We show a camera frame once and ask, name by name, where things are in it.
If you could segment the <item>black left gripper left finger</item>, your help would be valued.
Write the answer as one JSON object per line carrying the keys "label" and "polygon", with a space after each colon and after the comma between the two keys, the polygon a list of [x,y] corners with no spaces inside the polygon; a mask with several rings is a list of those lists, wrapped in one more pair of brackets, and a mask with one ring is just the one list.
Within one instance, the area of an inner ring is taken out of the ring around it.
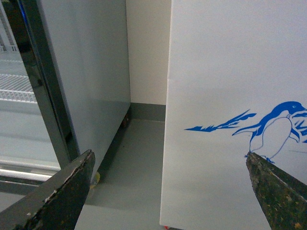
{"label": "black left gripper left finger", "polygon": [[0,213],[2,230],[73,230],[86,201],[95,154],[87,150]]}

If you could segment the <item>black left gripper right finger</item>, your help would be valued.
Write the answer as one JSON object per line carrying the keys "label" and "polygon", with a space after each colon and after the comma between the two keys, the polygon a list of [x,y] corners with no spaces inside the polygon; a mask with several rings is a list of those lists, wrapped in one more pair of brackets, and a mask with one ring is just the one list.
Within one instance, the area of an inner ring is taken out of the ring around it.
{"label": "black left gripper right finger", "polygon": [[249,152],[246,166],[253,192],[272,230],[307,228],[307,185]]}

